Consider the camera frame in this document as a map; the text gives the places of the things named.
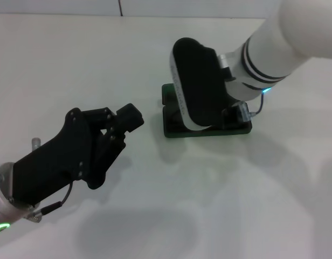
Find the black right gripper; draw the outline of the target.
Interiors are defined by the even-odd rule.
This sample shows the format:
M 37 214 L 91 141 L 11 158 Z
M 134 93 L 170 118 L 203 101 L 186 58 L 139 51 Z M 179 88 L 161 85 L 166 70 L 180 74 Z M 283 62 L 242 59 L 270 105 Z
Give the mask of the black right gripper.
M 223 127 L 243 127 L 248 121 L 243 120 L 243 114 L 239 106 L 231 106 L 222 111 Z

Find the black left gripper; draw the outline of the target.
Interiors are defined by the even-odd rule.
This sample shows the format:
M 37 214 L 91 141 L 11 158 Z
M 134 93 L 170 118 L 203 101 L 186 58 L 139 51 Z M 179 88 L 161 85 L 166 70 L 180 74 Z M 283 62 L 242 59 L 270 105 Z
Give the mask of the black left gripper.
M 60 132 L 13 165 L 12 198 L 36 205 L 90 170 L 95 132 L 106 122 L 104 108 L 70 110 Z

